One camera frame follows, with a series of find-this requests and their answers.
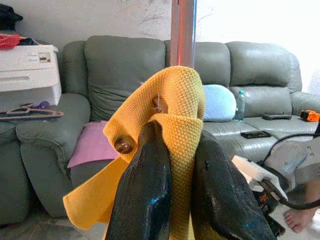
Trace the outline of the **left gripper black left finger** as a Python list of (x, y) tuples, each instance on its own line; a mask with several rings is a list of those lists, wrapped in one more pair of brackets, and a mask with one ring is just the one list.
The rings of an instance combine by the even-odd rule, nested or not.
[(106, 240), (167, 240), (170, 236), (170, 153), (158, 122), (148, 122), (122, 174)]

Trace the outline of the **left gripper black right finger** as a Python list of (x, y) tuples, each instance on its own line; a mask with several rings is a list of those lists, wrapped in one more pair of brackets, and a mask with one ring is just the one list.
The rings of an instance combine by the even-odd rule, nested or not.
[(191, 218), (197, 240), (274, 240), (246, 179), (203, 130), (195, 152)]

